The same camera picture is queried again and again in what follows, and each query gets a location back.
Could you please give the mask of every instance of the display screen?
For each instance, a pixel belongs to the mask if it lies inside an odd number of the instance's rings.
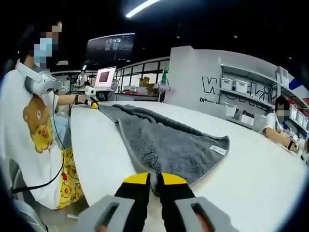
[[[103,72],[100,74],[99,82],[107,82],[110,72]]]
[[[130,60],[135,34],[119,34],[88,41],[87,64],[106,64],[111,61]]]
[[[115,71],[116,67],[98,70],[95,87],[110,89],[112,87],[112,79]]]

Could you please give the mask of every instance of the yellow patterned pants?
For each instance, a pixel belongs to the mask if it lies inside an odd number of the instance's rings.
[[[78,201],[83,195],[81,184],[77,176],[72,149],[61,152],[64,155],[63,171],[60,179],[60,201],[58,209]]]

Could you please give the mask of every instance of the dark ceiling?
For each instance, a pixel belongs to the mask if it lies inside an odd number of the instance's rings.
[[[131,63],[169,56],[172,47],[191,45],[267,60],[309,86],[308,10],[296,1],[161,0],[125,18],[144,1],[57,7],[63,22],[57,59],[67,59],[70,69],[81,69],[89,39],[135,32]]]

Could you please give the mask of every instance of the fleece towel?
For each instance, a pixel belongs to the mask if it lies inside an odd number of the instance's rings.
[[[193,184],[229,149],[227,136],[204,134],[151,110],[118,104],[99,110],[117,125],[137,173],[166,172]]]

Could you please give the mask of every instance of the white table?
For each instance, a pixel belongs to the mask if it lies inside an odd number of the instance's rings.
[[[118,101],[153,110],[214,136],[228,135],[230,150],[221,164],[192,186],[231,217],[241,232],[275,231],[291,212],[306,182],[307,167],[264,136],[234,123],[158,102]],[[114,195],[135,173],[116,126],[103,113],[76,106],[71,116],[72,147],[89,205]],[[152,193],[145,232],[165,231],[161,205]]]

